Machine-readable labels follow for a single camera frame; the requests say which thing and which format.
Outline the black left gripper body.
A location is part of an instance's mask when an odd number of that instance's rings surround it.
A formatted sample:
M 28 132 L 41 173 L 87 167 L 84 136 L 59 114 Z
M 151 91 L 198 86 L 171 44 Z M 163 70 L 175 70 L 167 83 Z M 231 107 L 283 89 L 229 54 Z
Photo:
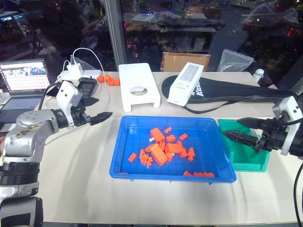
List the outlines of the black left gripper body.
M 83 105 L 71 107 L 71 116 L 74 126 L 79 127 L 91 122 L 91 117 L 88 116 L 85 111 L 86 108 Z

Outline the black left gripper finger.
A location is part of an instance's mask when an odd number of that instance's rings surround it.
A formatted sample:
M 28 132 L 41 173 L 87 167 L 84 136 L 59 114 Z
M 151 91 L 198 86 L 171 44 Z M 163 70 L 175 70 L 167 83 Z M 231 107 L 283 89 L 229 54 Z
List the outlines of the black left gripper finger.
M 92 126 L 92 125 L 96 125 L 96 124 L 99 124 L 101 122 L 104 122 L 105 120 L 110 118 L 112 114 L 113 114 L 112 112 L 99 113 L 96 116 L 90 118 L 89 124 Z
M 81 104 L 83 105 L 83 107 L 87 107 L 87 106 L 91 106 L 91 105 L 97 103 L 98 101 L 99 101 L 99 99 L 94 98 L 94 97 L 82 98 Z

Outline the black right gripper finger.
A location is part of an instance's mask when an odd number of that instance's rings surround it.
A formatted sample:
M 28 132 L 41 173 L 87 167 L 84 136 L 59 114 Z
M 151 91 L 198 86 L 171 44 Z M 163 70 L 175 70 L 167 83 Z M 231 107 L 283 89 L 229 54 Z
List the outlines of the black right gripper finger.
M 266 121 L 264 119 L 259 119 L 259 118 L 251 118 L 251 117 L 246 117 L 246 118 L 240 118 L 236 120 L 237 123 L 241 124 L 242 126 L 245 126 L 247 128 L 251 129 L 261 129 L 262 124 Z
M 228 139 L 255 148 L 258 138 L 239 131 L 223 131 Z

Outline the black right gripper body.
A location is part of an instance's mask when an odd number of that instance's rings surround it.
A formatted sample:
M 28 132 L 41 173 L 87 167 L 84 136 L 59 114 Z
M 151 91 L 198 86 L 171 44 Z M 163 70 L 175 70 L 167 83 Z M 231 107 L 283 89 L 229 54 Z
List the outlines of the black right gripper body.
M 261 138 L 257 140 L 254 150 L 279 150 L 282 148 L 287 136 L 286 126 L 283 126 L 276 118 L 260 119 L 257 129 L 262 130 Z

